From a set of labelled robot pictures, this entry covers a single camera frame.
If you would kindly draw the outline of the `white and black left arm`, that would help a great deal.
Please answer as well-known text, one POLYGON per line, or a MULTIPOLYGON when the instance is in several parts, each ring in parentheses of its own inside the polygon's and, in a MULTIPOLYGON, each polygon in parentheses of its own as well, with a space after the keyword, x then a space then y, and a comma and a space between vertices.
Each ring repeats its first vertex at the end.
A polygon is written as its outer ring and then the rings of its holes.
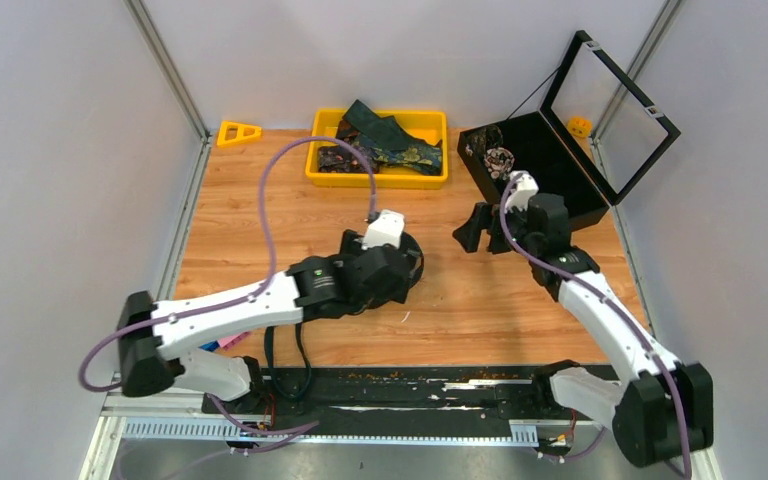
POLYGON ((424 253, 404 233, 398 246, 365 248, 347 230, 340 250, 311 256, 275 273, 266 289, 250 284, 202 297, 155 301, 146 291, 124 303, 117 340, 120 389, 131 398, 171 387, 211 394, 243 413, 258 411, 266 386, 251 362, 202 350, 223 336, 339 319, 388 302, 403 304, 424 270, 424 253))

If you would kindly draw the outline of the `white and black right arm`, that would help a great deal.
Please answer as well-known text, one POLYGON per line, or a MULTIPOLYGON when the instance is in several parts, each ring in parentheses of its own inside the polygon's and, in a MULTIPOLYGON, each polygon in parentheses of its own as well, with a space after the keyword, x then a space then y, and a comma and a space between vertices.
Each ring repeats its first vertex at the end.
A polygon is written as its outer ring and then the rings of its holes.
POLYGON ((537 413, 552 418, 569 408, 586 415, 639 468, 672 459, 688 464, 713 445, 712 376, 664 348, 622 304, 596 261, 573 245, 561 196, 539 193, 505 208, 479 202, 453 237, 474 253, 483 233, 491 236, 490 252, 528 260, 535 281, 585 327, 617 376, 603 380, 571 360, 546 365, 530 392, 537 413))

